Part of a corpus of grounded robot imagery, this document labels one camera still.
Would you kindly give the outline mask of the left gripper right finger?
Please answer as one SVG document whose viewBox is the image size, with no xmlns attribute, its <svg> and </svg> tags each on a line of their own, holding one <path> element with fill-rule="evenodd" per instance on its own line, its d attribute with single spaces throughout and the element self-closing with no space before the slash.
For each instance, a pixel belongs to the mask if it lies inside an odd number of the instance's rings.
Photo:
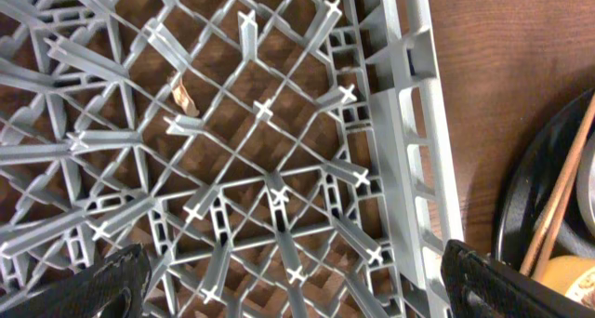
<svg viewBox="0 0 595 318">
<path fill-rule="evenodd" d="M 459 240 L 447 242 L 441 275 L 456 318 L 594 318 L 594 310 Z"/>
</svg>

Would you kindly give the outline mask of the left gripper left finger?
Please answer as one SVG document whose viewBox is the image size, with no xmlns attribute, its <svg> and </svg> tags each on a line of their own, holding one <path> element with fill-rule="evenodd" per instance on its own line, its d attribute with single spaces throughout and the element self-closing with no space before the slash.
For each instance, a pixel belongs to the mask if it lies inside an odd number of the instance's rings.
<svg viewBox="0 0 595 318">
<path fill-rule="evenodd" d="M 140 317 L 152 268 L 140 244 L 1 312 L 3 317 Z"/>
</svg>

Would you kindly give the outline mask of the yellow bowl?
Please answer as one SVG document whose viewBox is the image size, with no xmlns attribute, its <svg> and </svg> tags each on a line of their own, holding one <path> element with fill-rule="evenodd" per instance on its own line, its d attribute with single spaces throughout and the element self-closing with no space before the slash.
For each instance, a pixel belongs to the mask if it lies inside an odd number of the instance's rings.
<svg viewBox="0 0 595 318">
<path fill-rule="evenodd" d="M 594 309 L 593 258 L 553 258 L 548 262 L 540 283 L 572 301 Z"/>
</svg>

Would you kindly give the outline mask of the grey round plate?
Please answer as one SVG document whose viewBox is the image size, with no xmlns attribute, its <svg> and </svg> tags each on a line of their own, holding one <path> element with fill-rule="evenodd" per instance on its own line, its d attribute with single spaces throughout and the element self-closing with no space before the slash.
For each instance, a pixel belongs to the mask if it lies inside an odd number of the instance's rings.
<svg viewBox="0 0 595 318">
<path fill-rule="evenodd" d="M 590 136 L 582 152 L 575 186 L 581 217 L 590 234 L 594 235 L 594 135 Z"/>
</svg>

